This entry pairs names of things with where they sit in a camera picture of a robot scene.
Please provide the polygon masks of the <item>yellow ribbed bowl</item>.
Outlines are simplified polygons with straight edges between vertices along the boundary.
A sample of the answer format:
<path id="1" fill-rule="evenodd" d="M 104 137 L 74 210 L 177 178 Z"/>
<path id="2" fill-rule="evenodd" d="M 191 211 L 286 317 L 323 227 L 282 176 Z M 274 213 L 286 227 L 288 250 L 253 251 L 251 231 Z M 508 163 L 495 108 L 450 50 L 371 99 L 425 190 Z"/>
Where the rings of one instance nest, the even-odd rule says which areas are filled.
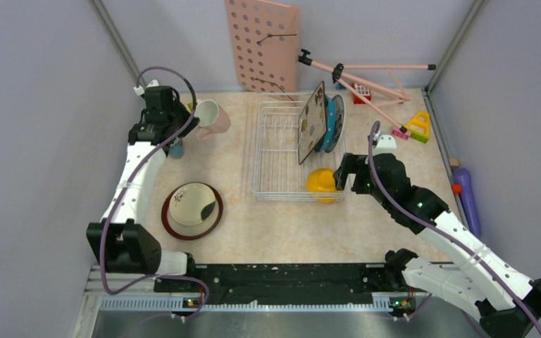
<path id="1" fill-rule="evenodd" d="M 325 204 L 336 202 L 336 198 L 328 198 L 329 193 L 340 193 L 336 190 L 333 173 L 329 168 L 319 168 L 308 176 L 306 188 L 315 200 Z"/>

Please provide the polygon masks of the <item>pink mug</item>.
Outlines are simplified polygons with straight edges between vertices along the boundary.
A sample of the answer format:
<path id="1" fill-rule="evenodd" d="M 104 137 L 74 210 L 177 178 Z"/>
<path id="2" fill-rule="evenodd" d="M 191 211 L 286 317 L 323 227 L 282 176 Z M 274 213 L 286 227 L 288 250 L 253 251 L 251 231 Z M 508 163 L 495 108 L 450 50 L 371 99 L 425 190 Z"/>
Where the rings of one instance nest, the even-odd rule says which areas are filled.
<path id="1" fill-rule="evenodd" d="M 211 99 L 198 101 L 194 116 L 199 119 L 198 140 L 205 140 L 212 135 L 225 133 L 232 125 L 229 114 Z"/>

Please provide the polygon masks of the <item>square floral plate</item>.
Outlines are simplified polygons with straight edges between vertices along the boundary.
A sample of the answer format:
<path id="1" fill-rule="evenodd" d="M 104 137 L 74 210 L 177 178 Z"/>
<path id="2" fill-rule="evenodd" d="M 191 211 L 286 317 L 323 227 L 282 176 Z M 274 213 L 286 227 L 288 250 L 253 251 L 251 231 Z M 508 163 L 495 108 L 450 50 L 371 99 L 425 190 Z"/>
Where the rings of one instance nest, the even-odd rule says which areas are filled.
<path id="1" fill-rule="evenodd" d="M 298 117 L 298 164 L 301 165 L 324 139 L 327 132 L 325 107 L 325 82 L 313 91 Z"/>

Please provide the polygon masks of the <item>round white patterned plate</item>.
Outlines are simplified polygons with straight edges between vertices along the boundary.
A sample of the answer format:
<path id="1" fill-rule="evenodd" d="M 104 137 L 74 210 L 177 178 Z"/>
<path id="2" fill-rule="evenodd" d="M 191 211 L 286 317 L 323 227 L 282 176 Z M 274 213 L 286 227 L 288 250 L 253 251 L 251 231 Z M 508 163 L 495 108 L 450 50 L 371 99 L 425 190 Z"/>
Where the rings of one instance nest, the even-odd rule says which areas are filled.
<path id="1" fill-rule="evenodd" d="M 344 106 L 344 100 L 343 100 L 342 95 L 336 94 L 332 96 L 331 99 L 333 100 L 335 109 L 336 109 L 335 133 L 328 147 L 328 152 L 326 153 L 332 152 L 337 146 L 337 143 L 339 142 L 341 134 L 342 134 L 343 125 L 344 125 L 344 117 L 345 117 L 345 106 Z"/>

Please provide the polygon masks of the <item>teal polka dot plate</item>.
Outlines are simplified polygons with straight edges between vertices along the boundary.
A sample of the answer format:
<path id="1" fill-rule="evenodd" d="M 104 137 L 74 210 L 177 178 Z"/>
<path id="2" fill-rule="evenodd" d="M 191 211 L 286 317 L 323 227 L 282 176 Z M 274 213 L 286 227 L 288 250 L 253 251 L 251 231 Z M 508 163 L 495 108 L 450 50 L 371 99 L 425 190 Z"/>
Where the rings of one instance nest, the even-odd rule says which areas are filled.
<path id="1" fill-rule="evenodd" d="M 323 139 L 317 143 L 316 148 L 314 149 L 317 153 L 328 152 L 328 147 L 335 133 L 336 109 L 333 100 L 328 95 L 325 95 L 325 107 L 327 132 L 325 133 Z"/>

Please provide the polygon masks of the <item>cream bowl with brown rim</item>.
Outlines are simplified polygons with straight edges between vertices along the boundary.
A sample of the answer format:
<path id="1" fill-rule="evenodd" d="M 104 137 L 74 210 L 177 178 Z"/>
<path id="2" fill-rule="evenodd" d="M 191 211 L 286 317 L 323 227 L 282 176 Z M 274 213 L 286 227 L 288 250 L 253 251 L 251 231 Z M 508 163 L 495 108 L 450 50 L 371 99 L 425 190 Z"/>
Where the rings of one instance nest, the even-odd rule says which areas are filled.
<path id="1" fill-rule="evenodd" d="M 191 241 L 212 232 L 223 217 L 219 192 L 203 182 L 189 182 L 174 189 L 163 202 L 161 221 L 176 239 Z"/>

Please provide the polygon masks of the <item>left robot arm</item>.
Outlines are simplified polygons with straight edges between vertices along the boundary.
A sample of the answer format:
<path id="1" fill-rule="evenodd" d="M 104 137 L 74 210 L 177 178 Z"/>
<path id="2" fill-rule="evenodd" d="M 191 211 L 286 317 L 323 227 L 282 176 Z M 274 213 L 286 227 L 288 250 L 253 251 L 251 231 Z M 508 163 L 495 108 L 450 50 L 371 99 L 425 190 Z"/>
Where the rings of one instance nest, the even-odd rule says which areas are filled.
<path id="1" fill-rule="evenodd" d="M 145 222 L 156 176 L 170 148 L 198 123 L 171 86 L 151 81 L 138 85 L 144 99 L 140 120 L 128 133 L 125 166 L 116 192 L 101 220 L 90 223 L 87 239 L 99 265 L 107 273 L 170 275 L 181 291 L 195 287 L 198 273 L 189 256 L 168 251 L 146 229 Z"/>

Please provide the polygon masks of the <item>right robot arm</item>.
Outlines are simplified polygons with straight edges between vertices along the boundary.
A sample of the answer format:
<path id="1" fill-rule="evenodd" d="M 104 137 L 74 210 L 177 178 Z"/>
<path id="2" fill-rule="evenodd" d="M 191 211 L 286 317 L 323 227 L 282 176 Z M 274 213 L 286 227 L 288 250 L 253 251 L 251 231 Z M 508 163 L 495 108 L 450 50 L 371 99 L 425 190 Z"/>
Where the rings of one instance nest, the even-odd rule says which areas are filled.
<path id="1" fill-rule="evenodd" d="M 366 155 L 346 153 L 334 172 L 344 189 L 372 196 L 399 225 L 430 242 L 455 265 L 448 270 L 407 249 L 390 251 L 385 281 L 429 292 L 476 320 L 490 337 L 526 337 L 541 331 L 541 278 L 512 268 L 477 238 L 434 192 L 413 185 L 387 135 L 373 137 Z"/>

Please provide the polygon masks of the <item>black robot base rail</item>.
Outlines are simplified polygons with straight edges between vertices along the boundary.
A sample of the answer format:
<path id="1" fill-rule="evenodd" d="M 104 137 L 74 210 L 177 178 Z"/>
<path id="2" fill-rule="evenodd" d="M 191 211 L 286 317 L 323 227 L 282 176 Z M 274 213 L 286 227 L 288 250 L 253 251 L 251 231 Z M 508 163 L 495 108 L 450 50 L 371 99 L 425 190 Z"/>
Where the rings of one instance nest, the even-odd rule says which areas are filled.
<path id="1" fill-rule="evenodd" d="M 159 293 L 209 292 L 208 305 L 347 305 L 373 303 L 380 293 L 409 298 L 417 288 L 373 263 L 208 264 L 188 273 L 193 281 L 158 278 Z"/>

